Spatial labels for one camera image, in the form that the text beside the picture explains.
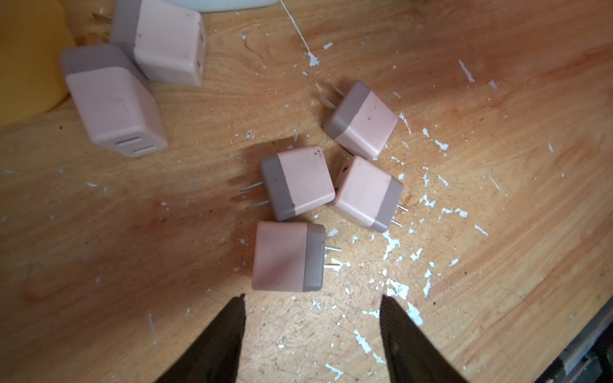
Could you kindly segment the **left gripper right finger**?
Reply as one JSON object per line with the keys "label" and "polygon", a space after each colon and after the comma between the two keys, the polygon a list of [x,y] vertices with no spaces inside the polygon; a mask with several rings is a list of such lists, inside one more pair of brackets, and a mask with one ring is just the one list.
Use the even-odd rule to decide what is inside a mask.
{"label": "left gripper right finger", "polygon": [[397,301],[382,296],[380,329],[392,382],[464,382]]}

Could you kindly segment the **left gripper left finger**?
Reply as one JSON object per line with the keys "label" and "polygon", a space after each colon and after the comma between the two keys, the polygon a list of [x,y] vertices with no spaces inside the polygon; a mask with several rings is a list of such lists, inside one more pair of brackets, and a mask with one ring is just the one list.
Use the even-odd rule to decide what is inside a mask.
{"label": "left gripper left finger", "polygon": [[245,295],[230,299],[158,382],[235,382],[246,326]]}

